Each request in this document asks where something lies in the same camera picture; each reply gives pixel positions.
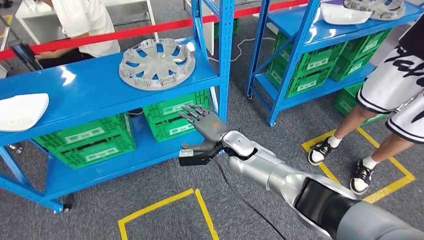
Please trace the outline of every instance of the red barrier tape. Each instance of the red barrier tape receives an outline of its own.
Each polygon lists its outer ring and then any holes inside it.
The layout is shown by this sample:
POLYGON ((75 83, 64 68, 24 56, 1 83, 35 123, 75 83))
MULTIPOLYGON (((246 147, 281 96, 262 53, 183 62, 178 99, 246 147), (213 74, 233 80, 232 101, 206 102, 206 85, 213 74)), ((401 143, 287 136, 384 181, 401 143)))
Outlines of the red barrier tape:
MULTIPOLYGON (((269 6, 269 10, 273 11, 278 9, 284 9, 284 8, 294 7, 294 6, 298 6, 298 5, 302 5, 306 3, 308 3, 308 0, 293 0, 293 1, 277 2, 277 3, 271 4, 269 6)), ((252 14, 257 14, 260 11, 261 11, 260 6, 253 6, 253 7, 238 9, 234 12, 234 18, 250 16, 252 14)), ((202 21, 203 23, 210 23, 210 22, 218 22, 219 19, 215 15, 207 15, 203 17, 202 21)), ((64 39, 64 40, 46 42, 42 44, 34 44, 34 45, 31 45, 30 47, 32 51, 37 54, 37 53, 42 53, 47 51, 55 51, 58 49, 76 48, 82 45, 95 44, 95 43, 100 43, 100 42, 105 42, 110 40, 127 39, 127 38, 137 37, 141 35, 151 34, 154 32, 163 32, 163 31, 168 31, 173 29, 185 28, 185 27, 190 27, 192 24, 193 24, 192 19, 186 18, 181 20, 158 23, 156 25, 134 27, 134 28, 124 29, 124 30, 101 34, 101 35, 83 36, 83 37, 78 37, 73 39, 64 39)), ((0 52, 0 61, 13 58, 13 57, 15 57, 15 53, 10 48, 4 50, 3 52, 0 52)))

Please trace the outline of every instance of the robotic arm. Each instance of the robotic arm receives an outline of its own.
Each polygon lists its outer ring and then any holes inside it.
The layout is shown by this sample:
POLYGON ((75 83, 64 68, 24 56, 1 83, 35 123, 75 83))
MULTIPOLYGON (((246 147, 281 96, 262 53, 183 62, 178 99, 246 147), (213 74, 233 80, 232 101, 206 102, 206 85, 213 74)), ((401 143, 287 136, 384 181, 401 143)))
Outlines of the robotic arm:
POLYGON ((205 138, 199 145, 183 145, 181 166, 206 165, 221 150, 229 168, 271 190, 293 209, 307 227, 335 240, 424 240, 424 233, 389 212, 358 200, 347 188, 317 174, 287 165, 270 150, 249 140, 202 106, 183 107, 180 113, 205 138))

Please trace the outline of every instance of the yellow floor marking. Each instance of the yellow floor marking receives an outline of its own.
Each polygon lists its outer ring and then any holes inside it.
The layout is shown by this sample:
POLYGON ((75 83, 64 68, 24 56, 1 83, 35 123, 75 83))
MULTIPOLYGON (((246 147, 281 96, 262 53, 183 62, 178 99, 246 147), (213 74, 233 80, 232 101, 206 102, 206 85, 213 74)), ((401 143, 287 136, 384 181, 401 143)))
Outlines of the yellow floor marking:
MULTIPOLYGON (((366 131, 364 131, 361 127, 358 127, 356 129, 364 138, 366 138, 374 147, 378 148, 380 146, 380 144, 374 140, 366 131)), ((321 136, 318 136, 312 140, 309 140, 305 143, 302 144, 303 149, 305 149, 306 152, 309 153, 309 151, 311 150, 311 148, 321 142, 322 140, 324 140, 326 137, 329 137, 331 135, 333 135, 333 133, 335 132, 335 130, 329 131, 327 133, 324 133, 321 136)), ((383 187, 382 189, 374 192, 373 194, 365 197, 363 200, 367 201, 368 203, 375 203, 377 201, 379 201, 380 199, 384 198, 385 196, 399 190, 400 188, 402 188, 403 186, 411 183, 412 181, 415 180, 414 175, 412 175, 411 172, 409 172, 399 161, 397 161, 394 157, 390 157, 388 159, 394 166, 396 166, 403 174, 405 174, 404 177, 402 177, 401 179, 396 180, 395 182, 383 187)), ((319 167, 322 169, 322 171, 325 173, 325 175, 327 175, 327 177, 331 180, 333 180, 336 183, 340 183, 337 178, 334 176, 334 174, 327 168, 327 166, 323 163, 321 163, 319 165, 319 167)))
POLYGON ((131 221, 135 218, 138 218, 138 217, 140 217, 144 214, 147 214, 147 213, 149 213, 149 212, 151 212, 155 209, 158 209, 160 207, 168 205, 168 204, 175 202, 177 200, 183 199, 183 198, 193 194, 193 192, 194 192, 193 188, 190 188, 188 190, 185 190, 183 192, 180 192, 178 194, 175 194, 173 196, 170 196, 168 198, 160 200, 160 201, 158 201, 158 202, 156 202, 156 203, 154 203, 150 206, 147 206, 143 209, 140 209, 140 210, 118 220, 118 226, 119 226, 119 231, 120 231, 120 235, 121 235, 122 240, 128 240, 127 231, 125 230, 125 223, 128 223, 129 221, 131 221))
POLYGON ((213 240, 219 240, 217 232, 214 229, 214 224, 212 223, 211 216, 209 215, 208 209, 206 208, 205 202, 203 201, 203 197, 200 193, 199 189, 194 191, 196 195, 197 201, 200 205, 201 212, 203 213, 204 219, 206 220, 207 227, 209 228, 210 234, 212 235, 213 240))
POLYGON ((120 238, 122 240, 128 240, 127 230, 125 230, 125 222, 122 219, 118 221, 118 226, 120 231, 120 238))
POLYGON ((128 223, 131 220, 134 220, 144 214, 147 214, 151 211, 154 211, 155 209, 158 209, 160 207, 163 207, 165 205, 168 205, 170 203, 173 203, 175 201, 178 201, 180 199, 183 199, 187 196, 190 196, 192 194, 195 194, 196 199, 199 203, 200 206, 200 210, 204 216, 204 219, 206 221, 207 227, 209 228, 210 234, 212 235, 212 239, 213 240, 219 240, 220 238, 218 237, 217 232, 214 230, 214 224, 212 223, 212 219, 211 216, 209 215, 208 209, 206 208, 206 204, 205 201, 203 201, 203 197, 200 193, 199 189, 196 189, 195 191, 193 190, 193 188, 190 188, 188 190, 185 190, 183 192, 180 192, 178 194, 175 194, 173 196, 170 196, 168 198, 165 198, 161 201, 158 201, 150 206, 147 206, 143 209, 140 209, 134 213, 131 213, 130 215, 118 220, 118 226, 119 226, 119 231, 120 231, 120 235, 122 240, 128 240, 128 236, 127 236, 127 231, 125 229, 125 224, 128 223))
MULTIPOLYGON (((5 16, 2 16, 2 17, 6 20, 8 25, 10 25, 12 23, 12 19, 13 19, 12 14, 11 15, 5 15, 5 16)), ((4 28, 3 33, 0 35, 0 38, 4 38, 5 34, 6 34, 6 27, 4 28)))
MULTIPOLYGON (((309 140, 309 141, 307 141, 307 142, 305 142, 305 143, 303 143, 302 144, 302 147, 303 147, 303 149, 305 149, 305 151, 307 152, 307 153, 309 153, 309 151, 311 150, 311 148, 313 147, 313 146, 315 146, 317 143, 319 143, 319 142, 321 142, 321 141, 323 141, 324 139, 326 139, 326 137, 329 137, 329 136, 331 136, 331 135, 333 135, 333 133, 335 132, 336 130, 334 129, 334 130, 332 130, 332 131, 329 131, 329 132, 327 132, 327 133, 324 133, 323 135, 321 135, 321 136, 317 136, 317 137, 315 137, 314 139, 312 139, 312 140, 309 140)), ((333 173, 329 170, 329 168, 322 162, 320 165, 318 165, 320 168, 321 168, 321 170, 325 173, 325 175, 327 175, 327 177, 329 178, 329 179, 331 179, 331 180, 333 180, 334 182, 336 182, 336 183, 338 183, 338 184, 340 184, 340 182, 339 182, 339 180, 337 180, 337 178, 333 175, 333 173)))

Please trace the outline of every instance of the green plastic crate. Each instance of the green plastic crate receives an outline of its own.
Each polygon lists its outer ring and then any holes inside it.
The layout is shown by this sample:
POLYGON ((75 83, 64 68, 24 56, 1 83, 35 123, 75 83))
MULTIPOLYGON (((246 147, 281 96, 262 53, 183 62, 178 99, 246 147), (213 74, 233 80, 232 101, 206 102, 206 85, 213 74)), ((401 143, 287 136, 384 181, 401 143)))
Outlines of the green plastic crate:
POLYGON ((355 60, 364 55, 374 54, 383 41, 390 34, 391 29, 376 32, 347 42, 342 56, 346 59, 355 60))
MULTIPOLYGON (((289 38, 286 35, 279 31, 274 43, 274 51, 288 39, 289 38)), ((272 62, 279 62, 284 69, 286 69, 293 46, 294 44, 290 43, 277 56, 275 56, 272 62)), ((337 59, 342 54, 343 49, 345 49, 345 46, 346 42, 302 54, 293 75, 300 77, 334 66, 337 59)))
POLYGON ((373 53, 363 55, 356 60, 350 60, 343 56, 339 57, 334 65, 330 77, 336 82, 340 82, 351 74, 363 69, 373 57, 373 53))
POLYGON ((133 138, 126 112, 35 137, 34 141, 49 152, 62 152, 117 135, 127 141, 133 138))
MULTIPOLYGON (((214 22, 213 24, 213 31, 215 39, 220 37, 220 23, 214 22)), ((232 34, 235 35, 239 32, 239 19, 234 19, 234 23, 232 24, 232 34)))
MULTIPOLYGON (((361 89, 364 82, 359 82, 354 85, 345 87, 341 90, 340 94, 334 101, 334 107, 341 113, 343 116, 348 115, 348 113, 356 106, 356 95, 361 89)), ((375 117, 368 118, 365 120, 361 126, 374 122, 376 120, 386 118, 388 114, 377 114, 375 117)))
POLYGON ((157 123, 149 123, 156 142, 163 142, 195 131, 194 126, 185 118, 177 116, 157 123))
MULTIPOLYGON (((332 68, 333 66, 329 66, 307 75, 293 75, 285 93, 285 97, 290 98, 297 94, 301 94, 323 85, 328 78, 332 68)), ((268 81, 270 81, 277 89, 280 88, 284 70, 285 68, 280 62, 273 61, 268 68, 268 72, 266 73, 266 78, 268 81)))
POLYGON ((202 105, 209 109, 210 99, 211 93, 209 92, 209 88, 207 88, 184 96, 144 106, 143 112, 148 123, 156 124, 178 117, 178 113, 183 111, 182 106, 188 106, 189 104, 202 105))
POLYGON ((136 149, 134 139, 116 135, 53 154, 66 165, 79 169, 136 149))

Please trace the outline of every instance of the blue shelf board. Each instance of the blue shelf board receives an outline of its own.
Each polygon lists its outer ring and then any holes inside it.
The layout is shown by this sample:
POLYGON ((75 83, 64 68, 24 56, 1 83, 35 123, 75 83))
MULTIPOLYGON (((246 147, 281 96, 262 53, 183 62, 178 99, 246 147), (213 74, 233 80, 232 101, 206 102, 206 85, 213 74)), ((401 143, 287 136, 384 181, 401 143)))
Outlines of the blue shelf board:
POLYGON ((31 129, 0 132, 0 146, 219 85, 219 76, 196 41, 192 37, 178 41, 192 43, 196 66, 183 83, 162 91, 140 90, 122 81, 118 70, 123 52, 1 80, 0 100, 16 95, 47 93, 49 106, 31 129))
POLYGON ((44 197, 54 199, 83 188, 158 164, 178 155, 182 144, 200 144, 204 138, 197 131, 156 142, 144 116, 132 118, 136 150, 72 169, 59 159, 48 160, 44 197))
MULTIPOLYGON (((372 64, 367 64, 364 68, 346 77, 340 82, 334 81, 331 77, 329 77, 322 86, 300 93, 298 95, 294 95, 290 98, 283 98, 280 106, 278 106, 278 110, 281 111, 288 109, 298 104, 305 103, 309 100, 333 93, 347 86, 359 83, 363 81, 364 78, 374 70, 374 68, 375 66, 372 64)), ((268 81, 267 73, 263 72, 257 74, 255 79, 262 86, 265 92, 275 101, 277 99, 279 90, 276 89, 274 85, 270 83, 270 81, 268 81)))
MULTIPOLYGON (((326 3, 343 5, 343 0, 333 0, 326 3)), ((309 33, 306 35, 304 46, 300 48, 300 51, 302 53, 310 52, 407 24, 417 20, 424 11, 421 7, 408 1, 405 1, 404 4, 406 8, 405 15, 399 19, 383 21, 370 18, 365 23, 356 25, 328 24, 321 16, 321 9, 318 8, 309 33)), ((273 12, 268 15, 268 21, 291 37, 299 30, 305 9, 306 6, 301 6, 290 10, 273 12)))

